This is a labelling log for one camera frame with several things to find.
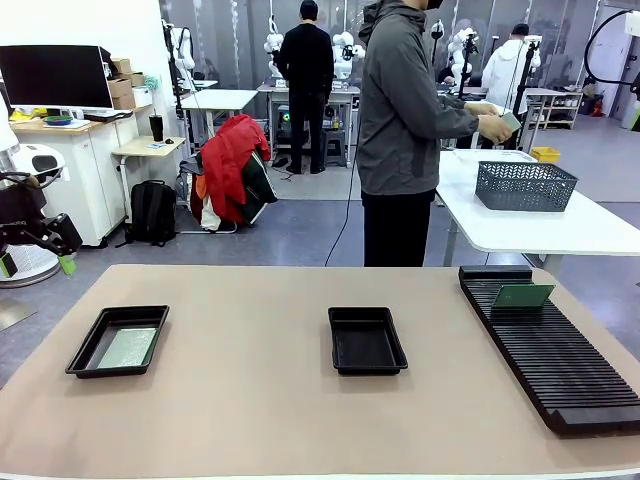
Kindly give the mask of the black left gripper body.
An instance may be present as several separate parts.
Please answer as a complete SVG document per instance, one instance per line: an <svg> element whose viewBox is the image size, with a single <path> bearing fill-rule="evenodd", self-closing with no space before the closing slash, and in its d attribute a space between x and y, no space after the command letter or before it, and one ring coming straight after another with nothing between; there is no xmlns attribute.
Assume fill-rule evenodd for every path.
<svg viewBox="0 0 640 480"><path fill-rule="evenodd" d="M41 245L45 234L44 194L23 185L1 190L1 244Z"/></svg>

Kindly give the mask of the person's right hand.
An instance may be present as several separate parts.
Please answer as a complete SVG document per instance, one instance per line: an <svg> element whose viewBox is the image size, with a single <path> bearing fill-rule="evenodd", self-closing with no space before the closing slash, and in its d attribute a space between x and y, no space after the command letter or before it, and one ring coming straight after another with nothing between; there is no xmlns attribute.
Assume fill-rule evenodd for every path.
<svg viewBox="0 0 640 480"><path fill-rule="evenodd" d="M497 115L479 115L478 132L495 145L506 142L512 136L507 122Z"/></svg>

